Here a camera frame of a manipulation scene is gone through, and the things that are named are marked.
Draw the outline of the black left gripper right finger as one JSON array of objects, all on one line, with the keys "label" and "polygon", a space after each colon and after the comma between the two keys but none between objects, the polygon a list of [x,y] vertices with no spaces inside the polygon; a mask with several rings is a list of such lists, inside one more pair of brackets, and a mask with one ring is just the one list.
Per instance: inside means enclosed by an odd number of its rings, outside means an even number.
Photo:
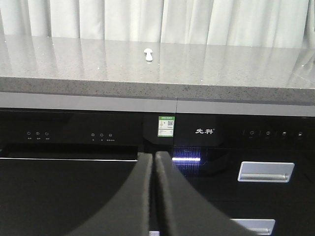
[{"label": "black left gripper right finger", "polygon": [[156,200],[163,236],[249,236],[251,232],[216,209],[173,166],[166,151],[155,154]]}]

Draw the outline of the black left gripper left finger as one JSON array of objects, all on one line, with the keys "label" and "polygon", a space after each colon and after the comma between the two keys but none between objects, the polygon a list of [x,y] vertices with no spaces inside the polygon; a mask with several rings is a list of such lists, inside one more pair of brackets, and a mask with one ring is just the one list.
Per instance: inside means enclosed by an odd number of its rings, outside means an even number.
[{"label": "black left gripper left finger", "polygon": [[148,236],[153,156],[138,160],[119,191],[69,236]]}]

